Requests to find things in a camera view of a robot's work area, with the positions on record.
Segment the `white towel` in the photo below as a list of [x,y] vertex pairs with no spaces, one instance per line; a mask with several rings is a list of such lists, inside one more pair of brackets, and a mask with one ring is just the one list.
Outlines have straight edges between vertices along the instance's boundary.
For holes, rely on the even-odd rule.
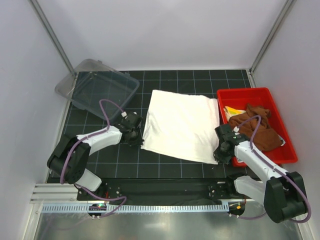
[[161,155],[205,164],[217,164],[220,125],[218,101],[204,95],[153,90],[141,148]]

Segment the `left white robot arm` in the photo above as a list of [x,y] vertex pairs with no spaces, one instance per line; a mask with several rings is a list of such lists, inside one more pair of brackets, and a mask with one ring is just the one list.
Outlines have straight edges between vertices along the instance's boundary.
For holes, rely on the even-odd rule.
[[65,134],[47,160],[47,167],[60,177],[60,184],[69,184],[94,200],[110,199],[107,185],[87,169],[91,155],[119,144],[140,146],[143,118],[136,112],[123,112],[120,120],[100,130],[87,134]]

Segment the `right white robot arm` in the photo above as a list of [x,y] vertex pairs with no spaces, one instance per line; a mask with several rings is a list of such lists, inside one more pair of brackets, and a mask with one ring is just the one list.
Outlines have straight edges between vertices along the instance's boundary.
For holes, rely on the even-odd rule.
[[234,132],[230,125],[215,128],[218,147],[214,159],[227,164],[232,158],[242,160],[259,178],[258,181],[243,175],[225,185],[230,198],[245,195],[264,207],[275,223],[291,220],[306,223],[311,218],[303,177],[296,171],[288,172],[272,162],[247,136]]

